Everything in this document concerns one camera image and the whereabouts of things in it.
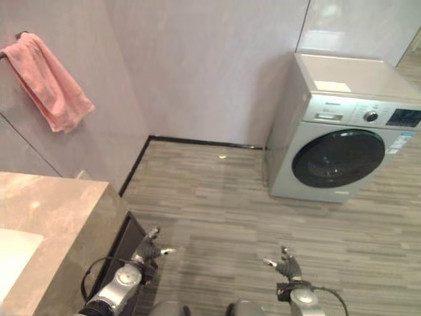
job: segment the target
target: floor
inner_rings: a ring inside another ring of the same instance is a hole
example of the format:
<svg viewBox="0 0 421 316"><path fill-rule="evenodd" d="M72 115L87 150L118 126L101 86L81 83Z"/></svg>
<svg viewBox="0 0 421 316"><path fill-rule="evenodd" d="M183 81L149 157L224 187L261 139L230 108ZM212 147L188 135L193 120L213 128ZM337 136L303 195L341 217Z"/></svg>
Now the floor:
<svg viewBox="0 0 421 316"><path fill-rule="evenodd" d="M421 89L421 48L397 69ZM290 315L275 295L283 278L261 262L279 259L286 244L304 277L339 290L350 315L419 315L420 157L418 136L338 205L269 197L259 150L151 142L124 197L145 228L162 227L157 242L178 252L158 260L135 314L180 300L194 316L223 315L248 298L267 315ZM319 298L327 315L344 315L334 297Z"/></svg>

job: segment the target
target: white wall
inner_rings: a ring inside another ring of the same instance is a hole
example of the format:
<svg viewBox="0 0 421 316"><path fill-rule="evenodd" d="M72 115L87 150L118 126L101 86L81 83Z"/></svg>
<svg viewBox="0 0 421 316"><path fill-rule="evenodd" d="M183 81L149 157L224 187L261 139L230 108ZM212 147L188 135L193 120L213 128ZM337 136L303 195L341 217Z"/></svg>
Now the white wall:
<svg viewBox="0 0 421 316"><path fill-rule="evenodd" d="M106 0L152 134L262 145L307 0Z"/></svg>
<svg viewBox="0 0 421 316"><path fill-rule="evenodd" d="M1 112L63 176L85 169L118 190L149 132L103 2L2 1L0 23L0 47L13 43L20 31L37 34L96 105L73 133L52 133L2 60ZM2 139L3 148L17 150L7 142ZM1 168L11 170L13 163L6 159Z"/></svg>
<svg viewBox="0 0 421 316"><path fill-rule="evenodd" d="M0 171L59 176L13 127L0 117Z"/></svg>
<svg viewBox="0 0 421 316"><path fill-rule="evenodd" d="M420 0L311 0L299 51L396 66L420 26Z"/></svg>

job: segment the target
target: pink towel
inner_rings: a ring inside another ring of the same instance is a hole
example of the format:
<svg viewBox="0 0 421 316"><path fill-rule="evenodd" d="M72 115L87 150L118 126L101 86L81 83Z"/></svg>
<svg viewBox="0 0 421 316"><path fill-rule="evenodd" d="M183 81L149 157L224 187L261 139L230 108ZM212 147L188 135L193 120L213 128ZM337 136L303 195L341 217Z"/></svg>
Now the pink towel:
<svg viewBox="0 0 421 316"><path fill-rule="evenodd" d="M3 49L16 75L53 132L70 132L95 109L42 40L23 33Z"/></svg>

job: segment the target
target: countertop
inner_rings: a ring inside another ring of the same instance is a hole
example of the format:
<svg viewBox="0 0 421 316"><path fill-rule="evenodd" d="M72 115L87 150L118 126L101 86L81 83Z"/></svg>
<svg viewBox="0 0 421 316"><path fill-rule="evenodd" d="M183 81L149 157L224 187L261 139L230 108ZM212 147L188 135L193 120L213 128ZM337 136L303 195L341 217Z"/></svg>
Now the countertop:
<svg viewBox="0 0 421 316"><path fill-rule="evenodd" d="M43 236L5 298L6 315L71 315L84 271L107 254L126 214L108 182L2 172L6 229Z"/></svg>

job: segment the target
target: sink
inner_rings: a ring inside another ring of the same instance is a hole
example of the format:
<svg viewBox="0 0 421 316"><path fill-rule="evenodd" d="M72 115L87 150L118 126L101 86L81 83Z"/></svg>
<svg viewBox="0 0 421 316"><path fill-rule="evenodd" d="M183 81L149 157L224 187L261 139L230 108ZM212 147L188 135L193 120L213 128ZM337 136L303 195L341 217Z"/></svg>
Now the sink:
<svg viewBox="0 0 421 316"><path fill-rule="evenodd" d="M0 228L0 315L3 300L42 240L38 234Z"/></svg>

